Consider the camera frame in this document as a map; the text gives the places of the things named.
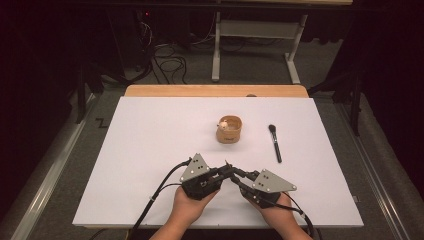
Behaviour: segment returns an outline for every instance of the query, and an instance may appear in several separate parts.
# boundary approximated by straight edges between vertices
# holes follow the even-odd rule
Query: brush bristles
[[[268,128],[269,128],[269,131],[271,131],[271,132],[275,132],[276,131],[276,128],[275,128],[275,126],[274,125],[269,125],[268,126]]]

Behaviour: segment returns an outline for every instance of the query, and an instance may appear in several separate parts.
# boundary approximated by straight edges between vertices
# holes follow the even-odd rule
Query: hand
[[[194,223],[218,191],[202,200],[194,200],[185,194],[182,187],[175,191],[174,206],[168,221],[150,238],[150,240],[179,240],[187,228]]]
[[[256,203],[250,200],[249,202],[262,214],[266,223],[274,228],[283,239],[311,239],[297,224],[293,211],[279,207],[262,209]],[[277,203],[291,207],[291,199],[284,193],[281,193]]]
[[[188,228],[202,215],[203,209],[217,193],[218,191],[213,192],[199,201],[189,198],[183,188],[178,187],[175,191],[174,206],[168,222],[176,221],[181,227]]]

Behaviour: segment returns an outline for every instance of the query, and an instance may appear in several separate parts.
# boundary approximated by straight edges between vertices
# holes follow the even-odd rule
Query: white table
[[[220,144],[216,124],[229,114],[243,121],[241,139]],[[282,164],[276,160],[270,123],[277,127]],[[291,196],[316,227],[363,226],[313,99],[281,97],[121,98],[73,224],[131,228],[165,175],[195,153],[210,167],[227,160],[245,171],[269,169],[292,182],[298,190]],[[179,182],[183,171],[168,182]],[[141,227],[165,222],[174,190],[159,195]],[[268,226],[227,179],[192,227]]]

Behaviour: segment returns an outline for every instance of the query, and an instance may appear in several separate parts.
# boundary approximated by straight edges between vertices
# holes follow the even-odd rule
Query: black cable
[[[134,235],[134,232],[138,229],[138,227],[140,226],[141,222],[143,221],[143,219],[146,217],[147,213],[149,212],[150,208],[152,207],[153,203],[155,202],[156,198],[159,196],[159,193],[163,190],[163,185],[165,184],[165,182],[168,180],[168,178],[171,176],[172,173],[174,173],[178,168],[183,167],[183,166],[188,166],[188,164],[190,163],[191,158],[185,162],[182,162],[180,164],[178,164],[177,166],[175,166],[167,175],[166,177],[163,179],[162,183],[159,185],[159,187],[157,188],[156,192],[153,194],[152,197],[150,197],[150,201],[147,203],[146,207],[144,208],[143,213],[141,214],[140,218],[137,220],[137,222],[134,224],[133,228],[131,229],[131,231],[128,234],[128,238],[127,240],[131,240],[131,238]]]
[[[158,54],[157,54],[158,50],[163,49],[165,47],[171,49],[172,50],[171,53],[169,53],[167,55],[158,56]],[[171,45],[165,45],[165,46],[156,48],[153,59],[156,63],[156,66],[162,72],[162,75],[165,77],[165,80],[168,84],[171,84],[171,82],[173,84],[175,84],[174,76],[181,69],[183,69],[183,75],[181,77],[181,81],[184,84],[187,84],[187,82],[185,81],[185,75],[187,73],[187,62],[186,62],[185,58],[183,58],[183,57],[173,56],[175,54],[175,52],[176,52],[175,49]],[[166,64],[169,64],[169,63],[178,63],[178,65],[174,68],[166,69],[164,66]],[[172,73],[170,79],[168,78],[166,73]]]
[[[91,236],[91,238],[90,238],[89,240],[93,240],[93,239],[95,239],[97,236],[99,236],[102,232],[104,232],[104,231],[106,231],[106,230],[108,230],[108,229],[106,229],[106,228],[100,229],[100,230],[99,230],[99,231],[97,231],[95,234],[93,234],[93,236]]]
[[[321,229],[317,228],[317,232],[318,232],[319,239],[320,240],[324,239],[322,238]]]
[[[297,206],[297,208],[289,207],[289,206],[284,206],[284,205],[281,205],[281,204],[278,204],[278,203],[274,203],[274,202],[268,201],[267,199],[264,199],[264,198],[261,198],[260,200],[261,200],[261,201],[264,201],[264,202],[266,202],[266,203],[268,203],[268,204],[271,204],[271,205],[273,205],[273,206],[275,206],[275,207],[279,207],[279,208],[282,208],[282,209],[286,209],[286,210],[290,210],[290,211],[294,211],[294,212],[299,213],[299,214],[300,214],[300,216],[301,216],[303,219],[305,219],[305,222],[306,222],[306,224],[308,225],[308,232],[309,232],[309,236],[310,236],[311,238],[313,238],[313,237],[314,237],[314,225],[312,224],[312,222],[311,222],[311,220],[309,219],[308,215],[306,215],[306,214],[305,214],[305,212],[303,212],[303,210],[299,207],[299,205],[296,203],[296,201],[294,201],[294,200],[293,200],[293,198],[292,198],[292,197],[290,197],[290,196],[289,196],[287,193],[285,193],[285,192],[283,192],[283,193],[284,193],[284,194],[286,194],[286,195],[290,198],[290,200],[292,200],[292,201],[293,201],[293,203]]]
[[[162,191],[163,189],[165,189],[165,188],[167,188],[167,187],[170,187],[170,186],[181,186],[181,185],[182,185],[181,183],[170,183],[170,184],[167,184],[167,185],[163,186],[163,187],[160,189],[160,191]]]

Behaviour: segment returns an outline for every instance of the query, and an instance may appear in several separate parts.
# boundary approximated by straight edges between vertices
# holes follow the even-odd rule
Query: makeup brush
[[[275,153],[277,154],[277,161],[278,163],[281,163],[282,160],[281,160],[280,148],[278,147],[277,134],[276,134],[277,128],[274,125],[270,124],[268,126],[268,129],[271,132],[272,138],[274,140],[274,147],[275,147]]]

